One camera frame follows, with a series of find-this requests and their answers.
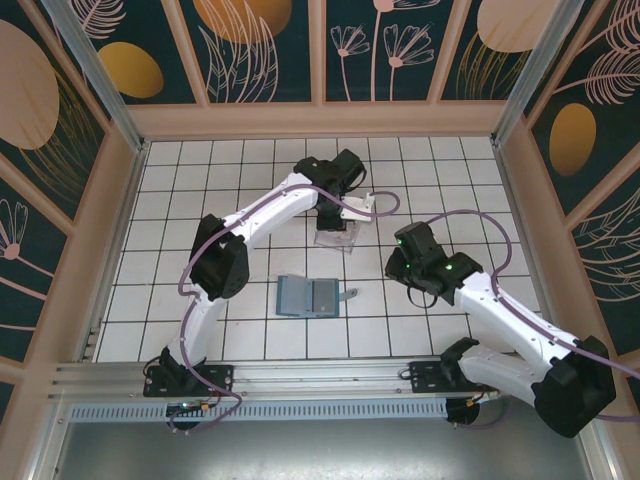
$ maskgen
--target white tile floor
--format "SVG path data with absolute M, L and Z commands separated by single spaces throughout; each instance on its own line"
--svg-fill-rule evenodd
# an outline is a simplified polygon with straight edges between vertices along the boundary
M 292 219 L 250 254 L 250 283 L 233 298 L 216 325 L 211 360 L 438 355 L 463 336 L 511 351 L 474 318 L 440 300 L 425 313 L 409 303 L 400 284 L 383 270 L 398 229 L 434 214 L 480 209 L 518 241 L 502 181 L 487 138 L 407 137 L 296 140 L 233 140 L 154 143 L 136 205 L 95 360 L 145 361 L 176 333 L 186 307 L 176 284 L 189 258 L 199 219 L 224 216 L 278 184 L 299 159 L 333 159 L 349 148 L 369 175 L 358 193 L 392 190 L 398 214 L 363 226 L 351 255 L 313 245 L 313 212 Z M 384 211 L 391 202 L 381 199 Z M 506 254 L 491 224 L 457 217 L 433 225 L 449 254 L 462 251 L 492 271 Z M 275 314 L 278 275 L 338 278 L 358 296 L 341 318 L 289 319 Z M 520 244 L 501 285 L 539 310 Z M 430 298 L 413 293 L 414 301 Z

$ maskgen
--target flower illustration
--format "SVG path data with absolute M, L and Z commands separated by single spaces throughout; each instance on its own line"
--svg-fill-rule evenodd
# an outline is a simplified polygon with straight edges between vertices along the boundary
M 380 17 L 383 13 L 394 10 L 417 10 L 438 5 L 440 0 L 373 0 L 373 6 L 377 10 L 376 23 L 373 28 L 373 49 L 371 51 L 371 101 L 376 100 L 376 53 L 378 51 L 378 31 L 380 30 Z
M 362 31 L 362 25 L 359 27 L 346 27 L 344 32 L 342 27 L 333 27 L 331 29 L 331 39 L 340 55 L 340 64 L 342 66 L 342 82 L 344 83 L 344 91 L 347 95 L 347 101 L 351 101 L 349 95 L 349 87 L 347 85 L 347 73 L 344 67 L 344 59 L 350 55 L 359 55 L 368 52 L 371 48 L 369 42 L 365 42 L 366 36 Z
M 28 216 L 29 210 L 20 202 L 16 202 L 12 215 L 9 202 L 5 198 L 0 200 L 0 258 L 15 260 L 20 256 Z
M 440 0 L 373 0 L 376 10 L 382 13 L 391 12 L 392 10 L 417 10 L 418 8 L 433 7 L 440 3 Z
M 5 198 L 0 200 L 0 259 L 9 261 L 18 260 L 40 273 L 43 273 L 49 277 L 53 277 L 53 273 L 48 272 L 45 269 L 38 267 L 37 265 L 34 265 L 33 263 L 25 260 L 20 256 L 20 245 L 27 228 L 28 217 L 29 210 L 22 203 L 16 202 L 15 207 L 12 211 L 9 202 Z M 12 282 L 11 280 L 4 277 L 0 277 L 0 283 L 40 300 L 46 300 L 47 298 L 47 296 L 43 295 L 42 293 L 36 292 L 35 290 Z M 30 331 L 33 331 L 35 329 L 35 327 L 19 327 L 6 324 L 0 324 L 0 328 Z
M 391 65 L 391 80 L 389 86 L 389 100 L 393 100 L 393 79 L 396 68 L 407 65 L 419 65 L 433 60 L 429 26 L 406 27 L 398 37 L 398 25 L 384 29 L 384 46 Z

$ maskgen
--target cable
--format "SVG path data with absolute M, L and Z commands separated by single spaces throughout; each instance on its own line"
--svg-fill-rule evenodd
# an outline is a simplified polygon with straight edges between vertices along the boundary
M 414 307 L 418 307 L 418 308 L 424 308 L 425 310 L 429 310 L 431 307 L 433 307 L 436 302 L 438 301 L 438 298 L 440 298 L 439 296 L 435 296 L 433 297 L 433 302 L 431 302 L 431 305 L 429 305 L 428 307 L 424 306 L 424 305 L 418 305 L 417 303 L 415 303 L 413 301 L 413 298 L 411 298 L 411 287 L 407 287 L 407 297 L 409 297 L 409 301 L 411 302 L 411 305 L 413 305 Z
M 439 215 L 436 215 L 433 218 L 430 218 L 429 220 L 427 220 L 426 223 L 433 223 L 433 222 L 435 222 L 437 220 L 441 220 L 441 219 L 443 219 L 445 217 L 449 217 L 451 215 L 477 215 L 477 216 L 479 216 L 481 218 L 484 218 L 484 219 L 488 220 L 493 225 L 495 225 L 496 228 L 500 231 L 500 233 L 504 237 L 504 239 L 505 239 L 505 241 L 507 243 L 507 258 L 504 261 L 504 263 L 502 265 L 500 265 L 498 268 L 496 268 L 495 271 L 491 274 L 491 289 L 493 290 L 493 294 L 498 299 L 498 301 L 507 310 L 509 310 L 509 312 L 514 314 L 518 319 L 522 320 L 527 326 L 531 327 L 533 330 L 535 330 L 536 332 L 538 332 L 540 335 L 542 335 L 543 337 L 547 338 L 551 342 L 553 342 L 555 344 L 558 344 L 561 347 L 564 347 L 564 348 L 566 348 L 567 350 L 569 350 L 569 351 L 571 351 L 573 353 L 576 353 L 578 355 L 582 355 L 583 357 L 586 357 L 586 358 L 588 358 L 590 360 L 593 360 L 595 362 L 601 363 L 602 365 L 606 365 L 609 368 L 615 368 L 616 370 L 618 370 L 620 372 L 626 373 L 627 375 L 640 380 L 640 373 L 639 372 L 636 372 L 635 370 L 633 370 L 633 369 L 631 369 L 629 367 L 625 367 L 624 365 L 621 365 L 619 363 L 613 362 L 613 361 L 609 360 L 608 358 L 604 358 L 604 357 L 601 357 L 599 355 L 595 355 L 595 354 L 593 354 L 591 352 L 583 350 L 582 348 L 576 347 L 575 345 L 571 345 L 570 343 L 567 343 L 564 340 L 561 340 L 561 339 L 559 339 L 557 337 L 554 337 L 552 334 L 547 332 L 544 328 L 542 328 L 541 326 L 539 326 L 535 322 L 532 322 L 531 320 L 529 320 L 526 316 L 524 316 L 522 313 L 520 313 L 520 311 L 518 309 L 516 309 L 507 300 L 505 300 L 504 297 L 500 294 L 500 290 L 499 290 L 499 287 L 498 287 L 498 274 L 501 271 L 503 271 L 505 268 L 507 268 L 507 266 L 511 262 L 511 257 L 513 255 L 513 245 L 512 245 L 511 240 L 509 239 L 509 234 L 504 229 L 504 227 L 502 225 L 500 225 L 500 223 L 496 219 L 494 219 L 490 215 L 487 215 L 484 212 L 478 212 L 477 210 L 462 209 L 462 210 L 453 210 L 453 211 L 447 212 L 447 213 L 441 213 Z M 612 415 L 597 415 L 596 418 L 599 418 L 601 420 L 606 420 L 606 421 L 612 421 L 612 422 L 613 421 L 615 421 L 615 422 L 638 422 L 638 421 L 640 421 L 640 415 L 636 415 L 636 416 L 621 416 L 621 417 L 612 416 Z
M 225 396 L 230 396 L 230 397 L 235 398 L 237 400 L 237 402 L 236 402 L 236 404 L 234 406 L 232 406 L 227 411 L 225 411 L 224 413 L 222 413 L 221 415 L 219 415 L 215 419 L 211 420 L 210 422 L 201 422 L 199 425 L 195 426 L 194 428 L 183 432 L 184 435 L 188 435 L 189 432 L 197 433 L 199 431 L 206 430 L 206 429 L 209 429 L 209 428 L 217 425 L 224 418 L 228 417 L 233 412 L 235 412 L 240 407 L 240 405 L 242 404 L 242 397 L 240 395 L 238 395 L 237 393 L 234 393 L 234 392 L 232 392 L 230 390 L 226 390 L 224 388 L 218 387 L 214 383 L 210 382 L 209 380 L 204 378 L 202 375 L 200 375 L 197 372 L 197 370 L 193 367 L 191 362 L 189 361 L 189 358 L 187 356 L 187 350 L 186 350 L 186 347 L 185 347 L 185 344 L 184 344 L 185 343 L 185 332 L 187 330 L 187 324 L 189 322 L 189 318 L 191 317 L 191 313 L 193 312 L 193 310 L 196 307 L 196 302 L 198 300 L 200 300 L 200 294 L 198 292 L 196 292 L 196 291 L 193 291 L 193 290 L 185 290 L 184 287 L 185 287 L 185 282 L 187 280 L 187 276 L 191 272 L 191 269 L 193 268 L 195 263 L 200 259 L 202 254 L 211 245 L 213 245 L 218 239 L 220 239 L 222 236 L 224 236 L 227 233 L 229 233 L 230 231 L 232 231 L 234 228 L 240 226 L 249 217 L 251 217 L 254 213 L 256 213 L 258 210 L 264 208 L 266 205 L 268 205 L 269 203 L 271 203 L 275 199 L 277 199 L 277 198 L 279 198 L 279 197 L 281 197 L 283 195 L 286 196 L 287 194 L 289 194 L 290 192 L 293 192 L 295 190 L 314 190 L 314 191 L 318 192 L 320 195 L 322 195 L 325 198 L 327 198 L 328 200 L 330 200 L 333 203 L 335 203 L 336 205 L 339 205 L 344 209 L 347 209 L 347 210 L 349 210 L 349 211 L 351 211 L 353 213 L 357 213 L 358 215 L 362 215 L 363 217 L 368 217 L 368 218 L 378 218 L 378 217 L 386 217 L 388 215 L 393 215 L 400 208 L 400 197 L 398 197 L 398 195 L 396 195 L 393 192 L 388 192 L 388 191 L 373 192 L 371 195 L 374 195 L 374 196 L 386 195 L 386 196 L 392 197 L 396 201 L 396 204 L 388 212 L 372 213 L 372 212 L 360 211 L 360 210 L 358 210 L 358 209 L 356 209 L 356 208 L 354 208 L 354 207 L 352 207 L 350 205 L 347 205 L 346 203 L 344 203 L 339 198 L 334 197 L 329 192 L 327 192 L 327 191 L 325 191 L 325 190 L 323 190 L 323 189 L 321 189 L 319 187 L 316 187 L 315 185 L 291 185 L 291 186 L 283 188 L 282 190 L 280 190 L 278 192 L 275 192 L 273 195 L 268 196 L 267 198 L 265 198 L 264 200 L 262 200 L 261 202 L 256 204 L 255 207 L 253 207 L 251 210 L 247 211 L 247 213 L 242 215 L 239 219 L 237 219 L 231 225 L 226 226 L 221 231 L 219 231 L 216 234 L 214 234 L 211 238 L 209 238 L 198 249 L 198 251 L 189 260 L 189 263 L 187 264 L 187 266 L 185 267 L 184 271 L 182 272 L 182 276 L 180 277 L 180 282 L 178 283 L 178 293 L 181 296 L 183 296 L 183 297 L 194 297 L 194 299 L 191 301 L 191 303 L 189 305 L 189 308 L 187 308 L 187 311 L 184 314 L 182 322 L 180 323 L 180 354 L 182 355 L 182 361 L 184 362 L 185 367 L 187 368 L 187 370 L 189 370 L 189 372 L 195 378 L 197 378 L 201 383 L 203 383 L 204 385 L 206 385 L 210 389 L 218 392 L 220 395 L 225 395 Z M 173 419 L 174 418 L 175 418 L 175 414 L 172 415 L 171 418 L 169 419 L 169 425 L 171 426 L 171 428 L 172 428 L 174 433 L 181 432 L 181 430 L 178 430 L 175 427 L 175 425 L 173 423 Z

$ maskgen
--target floor tile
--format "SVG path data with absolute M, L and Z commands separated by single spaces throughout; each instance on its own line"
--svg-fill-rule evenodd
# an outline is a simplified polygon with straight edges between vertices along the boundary
M 409 187 L 411 213 L 442 213 L 442 197 L 439 187 Z
M 174 190 L 204 190 L 207 184 L 207 173 L 209 167 L 206 165 L 184 165 L 178 167 Z
M 273 185 L 272 164 L 248 164 L 242 165 L 240 188 L 266 188 Z
M 458 340 L 469 337 L 465 315 L 429 315 L 429 331 L 434 355 L 442 355 Z
M 225 217 L 238 209 L 238 191 L 206 192 L 204 196 L 203 216 L 209 213 L 216 217 Z
M 377 191 L 386 191 L 395 193 L 400 198 L 400 208 L 396 214 L 409 213 L 409 201 L 407 200 L 407 189 L 405 187 L 380 187 L 376 188 Z M 389 195 L 376 196 L 376 212 L 383 213 L 389 212 L 395 207 L 396 201 Z
M 491 217 L 504 227 L 504 229 L 507 231 L 507 235 L 509 236 L 510 241 L 520 241 L 520 236 L 518 235 L 516 224 L 513 221 L 513 215 L 511 215 L 510 213 L 492 213 Z M 502 233 L 500 233 L 500 230 L 498 230 L 498 228 L 493 223 L 483 218 L 482 224 L 484 225 L 485 231 L 487 233 L 487 240 L 489 240 L 490 243 L 505 243 L 504 236 L 502 235 Z
M 242 140 L 216 140 L 211 151 L 211 163 L 240 163 L 243 144 Z
M 207 190 L 238 190 L 240 188 L 240 165 L 211 165 Z
M 267 284 L 247 283 L 240 293 L 229 301 L 229 320 L 266 318 Z
M 447 217 L 453 243 L 485 243 L 484 228 L 475 215 L 451 215 Z
M 269 250 L 249 252 L 249 281 L 266 282 L 269 269 Z
M 98 362 L 137 362 L 144 323 L 106 323 Z
M 242 163 L 273 163 L 273 140 L 245 140 Z
M 495 160 L 468 161 L 471 183 L 474 185 L 502 185 L 500 171 Z
M 147 285 L 153 283 L 159 252 L 125 252 L 118 274 L 119 284 Z
M 204 204 L 204 190 L 200 192 L 173 192 L 168 218 L 200 218 Z
M 441 187 L 441 190 L 445 211 L 478 209 L 472 187 Z
M 360 160 L 369 160 L 369 142 L 366 138 L 339 138 L 338 152 L 345 148 L 355 153 Z
M 126 250 L 160 250 L 164 220 L 134 220 L 127 237 Z
M 267 360 L 294 360 L 307 356 L 304 319 L 267 321 Z
M 318 160 L 333 160 L 338 155 L 335 138 L 310 138 L 307 140 L 307 157 Z
M 264 358 L 265 322 L 265 320 L 227 322 L 223 359 L 262 360 Z
M 307 276 L 309 278 L 344 280 L 343 255 L 342 252 L 330 248 L 309 249 L 307 251 Z
M 144 331 L 140 361 L 148 362 L 153 357 L 160 355 L 180 332 L 180 322 L 149 322 Z
M 167 218 L 171 192 L 142 192 L 138 195 L 134 220 L 164 220 Z
M 400 150 L 403 160 L 431 160 L 429 137 L 401 137 Z
M 383 357 L 391 354 L 386 318 L 349 318 L 347 324 L 352 357 Z
M 277 281 L 279 275 L 306 276 L 304 248 L 271 249 L 269 258 L 269 280 Z
M 162 240 L 163 250 L 191 250 L 200 220 L 169 220 Z
M 474 187 L 476 198 L 478 199 L 478 207 L 481 212 L 496 213 L 510 212 L 507 194 L 504 187 L 498 186 L 477 186 Z
M 169 192 L 173 188 L 176 167 L 146 167 L 140 184 L 141 192 Z
M 416 307 L 412 305 L 407 297 L 407 287 L 395 280 L 385 280 L 384 282 L 385 296 L 387 299 L 387 312 L 389 315 L 422 315 L 425 317 L 426 306 L 424 295 L 415 288 L 411 290 L 411 298 L 413 303 L 421 305 Z
M 471 338 L 478 340 L 483 346 L 499 353 L 514 351 L 514 348 L 498 335 L 495 329 L 472 315 L 469 315 L 469 328 L 471 329 Z
M 425 316 L 389 318 L 389 335 L 394 357 L 431 355 L 429 326 Z
M 177 165 L 182 142 L 153 142 L 147 165 Z
M 400 160 L 400 143 L 393 138 L 370 138 L 369 154 L 371 160 Z
M 440 185 L 469 185 L 469 171 L 464 160 L 437 160 L 435 162 Z
M 177 284 L 187 263 L 189 263 L 190 255 L 191 252 L 188 250 L 160 252 L 156 283 Z
M 276 163 L 297 163 L 306 156 L 304 138 L 276 140 Z
M 489 137 L 462 137 L 460 140 L 468 159 L 493 158 Z
M 402 162 L 372 162 L 371 178 L 376 187 L 400 187 L 405 185 Z
M 304 247 L 307 242 L 306 219 L 287 220 L 271 234 L 271 247 Z
M 344 318 L 310 318 L 308 325 L 309 358 L 346 358 L 347 321 Z
M 177 285 L 155 285 L 149 304 L 148 320 L 182 320 L 190 302 L 178 293 Z
M 407 185 L 438 185 L 436 164 L 432 160 L 403 162 Z
M 436 160 L 462 160 L 462 146 L 458 137 L 431 137 L 433 158 Z
M 108 322 L 144 322 L 147 318 L 151 286 L 117 286 L 109 308 Z
M 182 142 L 180 165 L 209 165 L 212 146 L 210 140 Z
M 522 250 L 522 245 L 514 243 L 512 247 L 511 262 L 505 270 L 500 272 L 500 275 L 529 275 L 529 267 L 527 266 L 527 260 Z M 493 263 L 496 268 L 504 263 L 507 259 L 507 245 L 494 243 L 489 245 L 491 250 L 491 256 L 493 257 Z
M 355 280 L 346 283 L 347 290 L 358 290 L 358 294 L 347 301 L 347 317 L 375 317 L 387 314 L 382 280 Z
M 379 247 L 355 247 L 350 255 L 344 256 L 347 280 L 382 279 Z

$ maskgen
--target yellow oval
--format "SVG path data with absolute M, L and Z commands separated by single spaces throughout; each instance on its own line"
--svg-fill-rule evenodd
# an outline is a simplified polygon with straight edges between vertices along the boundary
M 575 175 L 587 163 L 595 142 L 593 113 L 584 105 L 570 103 L 560 110 L 551 127 L 551 165 L 564 177 Z
M 127 42 L 105 45 L 98 52 L 119 92 L 135 98 L 157 95 L 164 86 L 156 61 L 140 47 Z
M 248 8 L 255 16 L 258 30 L 252 28 Z M 202 21 L 219 37 L 246 44 L 264 40 L 259 19 L 269 26 L 272 36 L 285 29 L 291 18 L 291 0 L 193 0 Z

